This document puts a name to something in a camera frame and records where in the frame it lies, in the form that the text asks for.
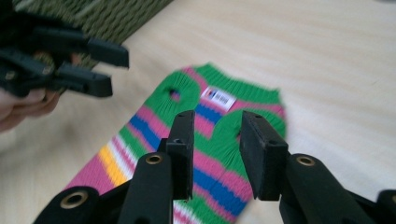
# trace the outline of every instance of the human hand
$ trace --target human hand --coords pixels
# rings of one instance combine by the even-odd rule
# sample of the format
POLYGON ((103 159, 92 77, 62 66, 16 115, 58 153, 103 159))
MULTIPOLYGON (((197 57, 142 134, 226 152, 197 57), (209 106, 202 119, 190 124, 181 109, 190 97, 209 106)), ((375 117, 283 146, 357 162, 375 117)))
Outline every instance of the human hand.
POLYGON ((58 92, 40 89, 18 98, 0 89, 0 133, 14 128, 26 118, 50 113, 58 104, 59 97, 58 92))

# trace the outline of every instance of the light wood surface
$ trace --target light wood surface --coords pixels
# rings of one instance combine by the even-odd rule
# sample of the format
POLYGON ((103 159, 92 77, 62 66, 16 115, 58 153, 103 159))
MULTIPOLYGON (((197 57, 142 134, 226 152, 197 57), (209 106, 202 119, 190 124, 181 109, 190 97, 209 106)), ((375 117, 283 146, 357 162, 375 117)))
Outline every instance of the light wood surface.
MULTIPOLYGON (((370 200, 396 189, 396 4, 176 0, 124 43, 131 68, 99 64, 114 96, 67 92, 55 111, 0 135, 0 223, 31 223, 172 71, 212 62, 279 88, 290 152, 322 160, 370 200)), ((281 223, 252 202, 239 223, 281 223)))

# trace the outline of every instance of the metal grommet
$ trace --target metal grommet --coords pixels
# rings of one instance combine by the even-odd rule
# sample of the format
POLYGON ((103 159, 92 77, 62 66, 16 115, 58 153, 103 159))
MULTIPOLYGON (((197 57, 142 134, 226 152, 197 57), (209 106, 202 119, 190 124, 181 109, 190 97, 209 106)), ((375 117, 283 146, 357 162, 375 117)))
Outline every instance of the metal grommet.
POLYGON ((146 163, 155 165, 163 161, 163 157, 160 155, 152 155, 146 158, 146 163))
POLYGON ((314 166, 315 165, 315 161, 309 157, 306 157, 306 156, 297 157, 297 162, 299 162, 300 164, 302 164, 304 166, 314 166))
POLYGON ((88 192, 85 190, 78 190, 73 192, 61 201, 61 207, 64 209, 72 209, 85 203, 88 199, 88 192))

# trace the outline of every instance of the knitted dog sweater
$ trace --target knitted dog sweater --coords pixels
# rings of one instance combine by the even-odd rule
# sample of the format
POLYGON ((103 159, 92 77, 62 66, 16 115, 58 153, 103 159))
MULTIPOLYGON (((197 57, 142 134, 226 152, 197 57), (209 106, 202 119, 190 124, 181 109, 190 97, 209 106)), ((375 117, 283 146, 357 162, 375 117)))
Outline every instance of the knitted dog sweater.
POLYGON ((67 187, 103 194, 128 181, 138 159, 157 150, 175 115, 186 110, 195 111, 193 199, 174 202, 174 222, 235 222, 252 198, 239 153, 242 111, 264 116, 282 136, 285 113, 278 91, 231 79, 212 64, 168 76, 67 187))

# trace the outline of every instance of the clothing label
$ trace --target clothing label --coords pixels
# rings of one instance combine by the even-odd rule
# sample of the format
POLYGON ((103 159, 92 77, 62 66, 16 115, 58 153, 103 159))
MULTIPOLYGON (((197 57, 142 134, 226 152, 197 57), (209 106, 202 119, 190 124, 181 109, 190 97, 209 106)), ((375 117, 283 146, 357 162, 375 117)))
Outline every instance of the clothing label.
POLYGON ((201 98, 204 98, 213 104, 220 106, 226 111, 228 111, 236 101, 236 98, 230 93, 221 91, 215 87, 207 87, 202 93, 201 98))

